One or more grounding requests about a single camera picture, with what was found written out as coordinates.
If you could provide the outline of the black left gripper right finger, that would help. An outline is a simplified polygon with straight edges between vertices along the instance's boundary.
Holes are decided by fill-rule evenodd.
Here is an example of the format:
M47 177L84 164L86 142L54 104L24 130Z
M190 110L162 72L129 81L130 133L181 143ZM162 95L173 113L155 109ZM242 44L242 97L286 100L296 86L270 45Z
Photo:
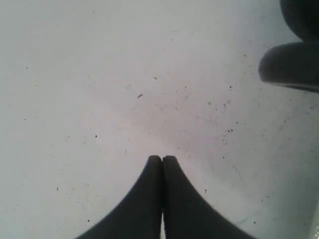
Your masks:
M251 239L196 191L177 158L163 158L164 230L167 239Z

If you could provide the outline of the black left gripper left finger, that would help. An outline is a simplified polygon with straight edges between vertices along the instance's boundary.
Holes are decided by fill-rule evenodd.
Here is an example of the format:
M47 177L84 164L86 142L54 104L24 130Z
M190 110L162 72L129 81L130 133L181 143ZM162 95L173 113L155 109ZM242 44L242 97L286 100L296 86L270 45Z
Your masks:
M159 239L163 206L163 164L147 159L139 178L122 201L79 239Z

